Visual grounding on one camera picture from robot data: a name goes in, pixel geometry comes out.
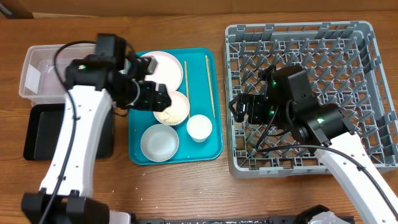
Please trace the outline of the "pink bowl with rice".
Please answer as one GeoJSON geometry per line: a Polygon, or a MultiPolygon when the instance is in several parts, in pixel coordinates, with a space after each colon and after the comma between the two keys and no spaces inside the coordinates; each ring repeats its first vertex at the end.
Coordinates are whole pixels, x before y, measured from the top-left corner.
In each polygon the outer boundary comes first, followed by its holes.
{"type": "Polygon", "coordinates": [[[188,117],[190,104],[188,98],[179,91],[170,91],[169,97],[172,104],[162,112],[154,112],[154,116],[162,124],[176,126],[188,117]]]}

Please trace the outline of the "grey shallow bowl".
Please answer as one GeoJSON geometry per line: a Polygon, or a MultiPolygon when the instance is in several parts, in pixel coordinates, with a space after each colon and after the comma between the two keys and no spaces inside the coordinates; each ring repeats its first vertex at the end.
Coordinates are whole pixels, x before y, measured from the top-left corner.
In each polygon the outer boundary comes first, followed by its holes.
{"type": "Polygon", "coordinates": [[[155,124],[145,130],[141,137],[141,151],[152,162],[171,159],[179,147],[177,132],[165,124],[155,124]]]}

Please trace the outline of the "white cup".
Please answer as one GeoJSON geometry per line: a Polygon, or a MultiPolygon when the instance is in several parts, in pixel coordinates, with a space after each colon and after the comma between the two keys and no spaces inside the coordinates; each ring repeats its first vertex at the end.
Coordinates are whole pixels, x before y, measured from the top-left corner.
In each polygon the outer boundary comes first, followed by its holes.
{"type": "Polygon", "coordinates": [[[192,116],[187,122],[187,132],[195,142],[204,142],[212,130],[210,119],[202,114],[192,116]]]}

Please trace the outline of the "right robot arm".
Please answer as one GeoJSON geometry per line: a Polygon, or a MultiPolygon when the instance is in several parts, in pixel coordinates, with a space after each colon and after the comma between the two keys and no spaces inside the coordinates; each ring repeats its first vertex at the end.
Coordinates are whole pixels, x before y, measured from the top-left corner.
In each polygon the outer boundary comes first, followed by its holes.
{"type": "Polygon", "coordinates": [[[336,104],[322,105],[300,65],[259,72],[264,94],[239,93],[228,104],[236,122],[290,132],[296,148],[316,156],[338,181],[365,223],[397,223],[397,196],[376,169],[336,104]]]}

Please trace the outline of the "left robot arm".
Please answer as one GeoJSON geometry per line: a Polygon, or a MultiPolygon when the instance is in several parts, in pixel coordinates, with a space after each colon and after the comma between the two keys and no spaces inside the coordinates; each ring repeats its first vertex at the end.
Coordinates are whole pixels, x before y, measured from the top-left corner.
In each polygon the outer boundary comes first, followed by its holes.
{"type": "Polygon", "coordinates": [[[147,81],[157,68],[114,34],[98,34],[95,50],[58,75],[65,109],[55,153],[39,191],[23,195],[31,223],[134,223],[128,212],[93,199],[93,171],[103,125],[112,108],[161,112],[171,105],[164,84],[147,81]]]}

